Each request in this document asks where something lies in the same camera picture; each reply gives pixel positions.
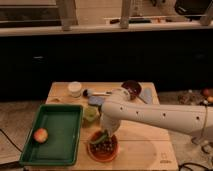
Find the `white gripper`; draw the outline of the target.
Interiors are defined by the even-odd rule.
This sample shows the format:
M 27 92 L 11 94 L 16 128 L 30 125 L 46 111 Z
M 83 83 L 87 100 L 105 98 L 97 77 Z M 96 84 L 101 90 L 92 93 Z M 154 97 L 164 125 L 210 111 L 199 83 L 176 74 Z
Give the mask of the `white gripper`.
M 120 127 L 121 121 L 115 118 L 111 118 L 107 115 L 102 115 L 100 119 L 101 128 L 108 132 L 109 136 L 112 136 Z

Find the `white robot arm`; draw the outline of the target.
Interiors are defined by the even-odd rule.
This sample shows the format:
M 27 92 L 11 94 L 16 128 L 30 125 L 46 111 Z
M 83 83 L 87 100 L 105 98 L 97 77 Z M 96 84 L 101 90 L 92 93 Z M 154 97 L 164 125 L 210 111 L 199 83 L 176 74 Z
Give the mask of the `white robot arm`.
M 213 107 L 133 103 L 128 90 L 120 87 L 105 99 L 101 111 L 100 125 L 110 135 L 127 120 L 213 142 Z

